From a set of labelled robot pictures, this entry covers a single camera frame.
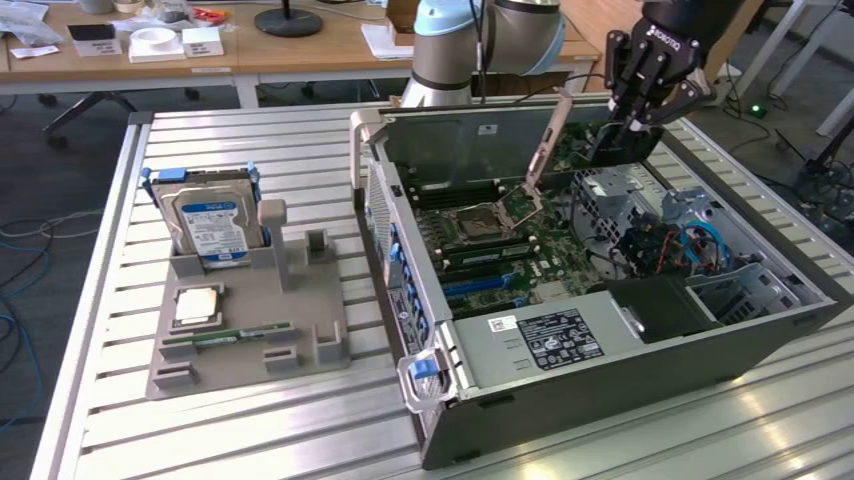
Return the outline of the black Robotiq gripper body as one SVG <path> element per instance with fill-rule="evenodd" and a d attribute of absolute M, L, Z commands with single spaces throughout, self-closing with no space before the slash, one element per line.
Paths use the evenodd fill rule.
<path fill-rule="evenodd" d="M 642 1 L 630 37 L 630 64 L 641 71 L 704 69 L 716 45 L 716 2 Z"/>

